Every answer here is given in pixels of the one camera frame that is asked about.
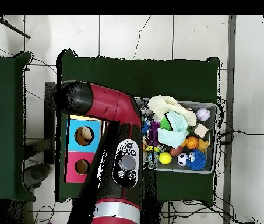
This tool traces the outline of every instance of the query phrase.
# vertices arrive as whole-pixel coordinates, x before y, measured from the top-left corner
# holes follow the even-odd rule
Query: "gray plastic bin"
[[[146,104],[149,101],[149,98],[135,98],[138,107],[140,108],[142,104]],[[215,162],[216,162],[216,142],[217,142],[217,133],[218,126],[217,120],[219,118],[219,109],[216,104],[211,103],[200,103],[200,102],[191,102],[191,101],[178,101],[180,105],[187,109],[192,109],[194,113],[198,111],[200,108],[206,108],[210,111],[210,118],[207,121],[197,120],[197,123],[203,124],[209,131],[206,133],[204,137],[204,141],[209,141],[209,147],[205,152],[207,157],[206,166],[204,169],[200,171],[193,171],[187,166],[180,166],[177,163],[176,157],[172,158],[172,161],[168,165],[163,165],[160,162],[156,163],[156,170],[158,171],[167,171],[167,172],[177,172],[177,173],[200,173],[200,174],[209,174],[214,170]]]

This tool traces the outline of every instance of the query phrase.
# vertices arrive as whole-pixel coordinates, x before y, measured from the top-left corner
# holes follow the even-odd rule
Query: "circular hole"
[[[86,174],[90,169],[90,164],[87,160],[78,160],[75,163],[75,170],[79,174]]]
[[[75,140],[79,145],[90,145],[93,139],[94,133],[90,127],[82,126],[79,127],[75,132]]]

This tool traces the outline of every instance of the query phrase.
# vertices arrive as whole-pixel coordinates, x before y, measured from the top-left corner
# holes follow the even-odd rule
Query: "wooden block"
[[[200,136],[201,138],[204,138],[205,134],[209,131],[209,129],[207,129],[204,125],[202,124],[196,124],[193,129],[192,132],[195,133],[196,135]]]

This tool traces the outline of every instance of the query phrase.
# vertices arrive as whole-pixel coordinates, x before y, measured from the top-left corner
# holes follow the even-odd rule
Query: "green cloth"
[[[0,199],[34,201],[22,184],[23,70],[30,52],[0,57]]]
[[[134,97],[166,95],[190,102],[217,102],[219,60],[128,60],[104,57],[76,57],[68,50],[61,58],[62,81],[82,80],[127,92]],[[65,157],[66,115],[62,114],[61,161]],[[63,182],[60,168],[60,198],[77,197],[79,183]],[[157,171],[158,199],[213,202],[213,173],[168,173]]]

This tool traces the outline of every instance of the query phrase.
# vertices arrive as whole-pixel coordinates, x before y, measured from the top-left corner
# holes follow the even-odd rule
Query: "white cloth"
[[[178,102],[170,96],[154,96],[148,101],[147,106],[161,120],[165,117],[165,113],[169,112],[170,110],[173,110],[176,113],[180,113],[181,115],[183,115],[189,126],[196,125],[196,114],[178,104]]]

